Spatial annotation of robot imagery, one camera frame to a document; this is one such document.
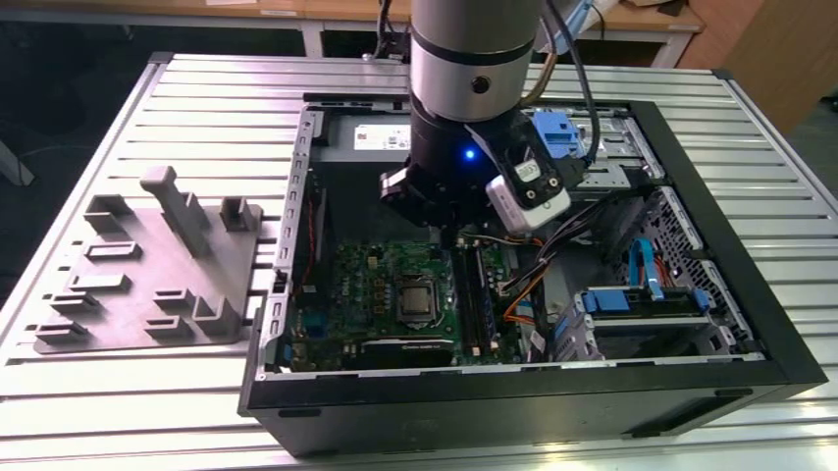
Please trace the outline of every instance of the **black floor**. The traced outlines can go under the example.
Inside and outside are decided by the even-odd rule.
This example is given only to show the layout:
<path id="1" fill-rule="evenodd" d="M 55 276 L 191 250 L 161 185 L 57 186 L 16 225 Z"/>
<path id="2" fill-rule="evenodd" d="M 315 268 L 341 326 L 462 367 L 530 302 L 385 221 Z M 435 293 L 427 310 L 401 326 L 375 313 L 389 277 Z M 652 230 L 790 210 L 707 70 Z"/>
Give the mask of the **black floor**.
<path id="1" fill-rule="evenodd" d="M 32 49 L 40 41 L 43 51 L 32 54 L 29 50 L 28 54 L 9 60 L 9 54 L 2 54 L 2 41 L 6 40 L 6 47 L 9 41 L 20 41 L 20 31 L 13 31 L 12 39 L 8 32 L 0 27 L 0 89 L 2 80 L 13 80 L 18 88 L 9 94 L 6 86 L 5 96 L 0 94 L 0 140 L 24 156 L 36 181 L 18 187 L 0 179 L 0 304 L 26 268 L 149 54 L 157 50 L 179 50 L 303 55 L 303 43 L 295 31 L 140 27 L 133 29 L 133 37 L 128 39 L 116 26 L 85 26 L 69 32 L 41 31 L 26 45 Z M 69 38 L 61 40 L 61 34 L 69 34 Z M 64 48 L 53 47 L 56 35 Z M 364 41 L 360 45 L 336 42 L 365 50 L 369 38 Z M 355 53 L 339 50 L 337 45 L 329 55 L 351 57 Z M 55 76 L 55 64 L 63 64 L 67 78 L 47 83 L 37 81 L 40 77 Z M 29 71 L 32 76 L 21 79 L 21 73 L 4 71 Z M 838 193 L 838 114 L 826 103 L 795 130 L 790 142 L 826 186 Z"/>
<path id="2" fill-rule="evenodd" d="M 838 113 L 830 103 L 818 103 L 808 118 L 788 136 L 788 143 L 838 196 Z"/>

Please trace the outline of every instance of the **blue plastic latch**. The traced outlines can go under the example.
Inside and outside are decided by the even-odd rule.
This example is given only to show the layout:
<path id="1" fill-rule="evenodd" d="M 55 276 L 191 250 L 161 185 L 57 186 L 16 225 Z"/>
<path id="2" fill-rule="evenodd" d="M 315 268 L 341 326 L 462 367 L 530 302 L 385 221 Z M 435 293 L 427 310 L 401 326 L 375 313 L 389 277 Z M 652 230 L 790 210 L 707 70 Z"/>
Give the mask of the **blue plastic latch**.
<path id="1" fill-rule="evenodd" d="M 640 280 L 638 257 L 643 260 L 644 280 Z M 652 292 L 652 301 L 660 301 L 663 299 L 660 278 L 658 278 L 658 268 L 655 267 L 655 249 L 647 238 L 638 237 L 631 243 L 631 249 L 628 250 L 628 284 L 634 286 L 648 286 Z"/>
<path id="2" fill-rule="evenodd" d="M 582 303 L 586 306 L 586 312 L 596 312 L 596 299 L 590 291 L 582 293 Z"/>
<path id="3" fill-rule="evenodd" d="M 567 316 L 562 317 L 562 322 L 559 323 L 558 326 L 555 326 L 555 331 L 552 331 L 552 341 L 558 341 L 559 338 L 562 337 L 562 334 L 564 334 L 564 330 L 567 329 L 567 324 L 568 324 L 568 320 L 567 320 Z"/>
<path id="4" fill-rule="evenodd" d="M 563 159 L 580 156 L 579 131 L 566 113 L 536 111 L 532 124 L 544 142 L 550 157 Z"/>
<path id="5" fill-rule="evenodd" d="M 602 312 L 619 312 L 628 310 L 628 300 L 622 289 L 598 289 L 592 291 L 596 305 Z"/>
<path id="6" fill-rule="evenodd" d="M 695 298 L 695 304 L 698 304 L 699 312 L 707 312 L 710 310 L 710 296 L 707 295 L 707 292 L 696 288 L 692 290 L 692 297 Z"/>

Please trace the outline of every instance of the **cable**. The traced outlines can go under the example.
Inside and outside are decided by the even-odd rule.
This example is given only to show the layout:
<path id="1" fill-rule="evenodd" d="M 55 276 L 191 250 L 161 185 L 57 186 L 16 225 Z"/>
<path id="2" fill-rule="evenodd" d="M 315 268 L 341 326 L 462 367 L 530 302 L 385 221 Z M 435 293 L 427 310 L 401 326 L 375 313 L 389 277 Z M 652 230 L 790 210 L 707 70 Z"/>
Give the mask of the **cable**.
<path id="1" fill-rule="evenodd" d="M 392 0 L 379 0 L 379 5 L 381 6 L 379 8 L 379 21 L 376 23 L 379 43 L 376 44 L 376 51 L 372 53 L 373 59 L 379 59 L 384 52 L 384 36 L 385 36 L 384 26 L 389 22 L 388 17 L 389 17 L 389 4 L 391 3 L 392 3 Z"/>
<path id="2" fill-rule="evenodd" d="M 523 272 L 522 275 L 512 277 L 502 287 L 502 291 L 510 290 L 510 288 L 515 287 L 523 280 L 527 280 L 538 273 L 538 270 L 544 268 L 550 260 L 558 255 L 559 248 L 563 244 L 570 242 L 576 236 L 582 235 L 588 230 L 588 225 L 591 221 L 599 215 L 599 212 L 604 209 L 606 205 L 619 199 L 623 199 L 630 196 L 636 196 L 640 191 L 638 189 L 612 191 L 604 198 L 599 199 L 594 203 L 591 203 L 586 209 L 579 211 L 574 216 L 571 216 L 564 223 L 559 226 L 559 229 L 555 231 L 554 235 L 547 239 L 543 246 L 538 250 L 538 254 L 535 255 L 536 262 L 535 264 Z"/>
<path id="3" fill-rule="evenodd" d="M 599 16 L 599 40 L 604 41 L 604 17 L 602 16 L 602 11 L 594 3 L 591 3 L 591 7 L 594 8 L 596 15 Z"/>
<path id="4" fill-rule="evenodd" d="M 528 294 L 530 291 L 532 291 L 532 288 L 535 288 L 535 285 L 538 284 L 538 282 L 540 282 L 540 279 L 544 278 L 544 274 L 547 273 L 547 270 L 542 270 L 540 273 L 535 276 L 535 278 L 532 278 L 532 280 L 528 282 L 528 285 L 526 285 L 526 288 L 522 289 L 522 292 L 519 293 L 518 297 L 515 298 L 515 300 L 512 301 L 512 304 L 510 304 L 510 307 L 507 308 L 506 312 L 503 313 L 503 319 L 504 321 L 510 320 L 512 317 L 516 317 L 518 319 L 526 319 L 526 317 L 520 317 L 520 316 L 512 316 L 512 312 L 515 311 L 515 308 L 518 307 L 519 303 L 522 302 L 522 299 L 524 299 L 526 295 Z"/>
<path id="5" fill-rule="evenodd" d="M 547 44 L 550 46 L 550 53 L 547 54 L 547 59 L 544 60 L 544 65 L 540 68 L 540 74 L 538 75 L 538 80 L 535 81 L 535 85 L 532 86 L 532 90 L 528 91 L 528 94 L 524 98 L 522 98 L 522 106 L 532 106 L 538 98 L 540 98 L 540 94 L 544 92 L 547 88 L 547 84 L 550 83 L 550 77 L 552 77 L 552 70 L 555 69 L 555 64 L 559 61 L 559 54 L 555 48 L 555 35 L 552 33 L 552 29 L 550 29 L 550 24 L 547 20 L 540 18 L 540 27 L 544 30 L 544 34 L 547 36 Z"/>
<path id="6" fill-rule="evenodd" d="M 534 237 L 532 242 L 530 242 L 524 238 L 511 238 L 508 236 L 506 239 L 503 239 L 503 238 L 498 238 L 491 235 L 483 235 L 483 234 L 472 234 L 472 233 L 459 233 L 459 234 L 462 236 L 471 237 L 471 238 L 492 240 L 498 243 L 503 243 L 504 245 L 535 245 L 536 247 L 540 247 L 543 245 L 543 242 L 536 237 Z"/>
<path id="7" fill-rule="evenodd" d="M 17 159 L 24 159 L 26 157 L 32 157 L 33 155 L 40 154 L 41 152 L 47 152 L 49 150 L 57 150 L 57 149 L 84 149 L 84 150 L 91 150 L 93 149 L 93 146 L 91 145 L 49 145 L 48 147 L 41 147 L 40 149 L 36 150 L 30 150 L 29 152 L 22 153 L 21 155 L 17 156 Z"/>
<path id="8" fill-rule="evenodd" d="M 586 99 L 586 105 L 588 107 L 588 114 L 591 115 L 591 147 L 588 148 L 588 154 L 586 155 L 586 162 L 591 165 L 596 161 L 596 151 L 599 149 L 599 115 L 596 114 L 596 107 L 594 104 L 594 96 L 591 95 L 591 85 L 588 84 L 588 75 L 586 74 L 586 66 L 582 63 L 582 56 L 579 55 L 579 49 L 571 35 L 567 23 L 559 14 L 555 5 L 547 0 L 547 8 L 550 13 L 555 17 L 555 21 L 559 25 L 559 30 L 564 36 L 567 47 L 571 51 L 571 58 L 574 59 L 574 66 L 576 67 L 576 75 L 579 76 L 579 85 L 582 87 L 582 94 Z"/>

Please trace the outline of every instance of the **aluminum table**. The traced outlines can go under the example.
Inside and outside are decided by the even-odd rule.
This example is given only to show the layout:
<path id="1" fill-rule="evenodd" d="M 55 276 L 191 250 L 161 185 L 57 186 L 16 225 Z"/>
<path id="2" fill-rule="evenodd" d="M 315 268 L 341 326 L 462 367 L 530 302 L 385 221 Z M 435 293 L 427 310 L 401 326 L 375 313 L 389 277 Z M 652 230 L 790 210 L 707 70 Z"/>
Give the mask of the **aluminum table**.
<path id="1" fill-rule="evenodd" d="M 530 70 L 532 84 L 538 66 Z M 299 461 L 236 413 L 245 341 L 40 356 L 32 325 L 91 229 L 95 193 L 155 206 L 137 177 L 172 165 L 203 203 L 265 210 L 253 294 L 269 288 L 305 91 L 405 92 L 407 69 L 359 60 L 159 54 L 0 313 L 0 464 L 22 469 L 826 469 L 838 466 L 838 203 L 731 80 L 704 71 L 590 67 L 595 98 L 654 100 L 831 383 L 675 438 L 522 445 Z M 544 96 L 579 98 L 571 68 Z M 249 299 L 252 317 L 260 298 Z"/>

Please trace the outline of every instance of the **white label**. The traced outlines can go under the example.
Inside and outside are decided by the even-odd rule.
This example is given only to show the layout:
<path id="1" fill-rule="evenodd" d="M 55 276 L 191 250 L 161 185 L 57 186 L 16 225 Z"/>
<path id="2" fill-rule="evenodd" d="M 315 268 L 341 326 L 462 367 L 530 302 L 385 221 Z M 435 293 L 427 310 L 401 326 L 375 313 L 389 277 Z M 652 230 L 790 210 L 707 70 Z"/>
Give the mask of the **white label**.
<path id="1" fill-rule="evenodd" d="M 259 13 L 269 17 L 296 17 L 297 16 L 297 12 L 292 12 L 288 10 L 261 10 Z"/>
<path id="2" fill-rule="evenodd" d="M 256 3 L 256 0 L 207 0 L 207 5 L 245 5 L 248 3 Z"/>
<path id="3" fill-rule="evenodd" d="M 515 166 L 515 171 L 519 174 L 523 182 L 531 182 L 538 177 L 540 177 L 540 169 L 538 168 L 538 163 L 534 160 L 527 160 L 523 163 Z"/>
<path id="4" fill-rule="evenodd" d="M 532 331 L 532 333 L 530 334 L 528 341 L 535 346 L 535 348 L 538 348 L 538 351 L 543 353 L 546 345 L 544 337 L 542 337 L 536 331 Z"/>
<path id="5" fill-rule="evenodd" d="M 355 127 L 355 150 L 409 150 L 409 125 Z"/>
<path id="6" fill-rule="evenodd" d="M 700 27 L 691 25 L 668 25 L 668 29 L 672 31 L 698 31 Z"/>

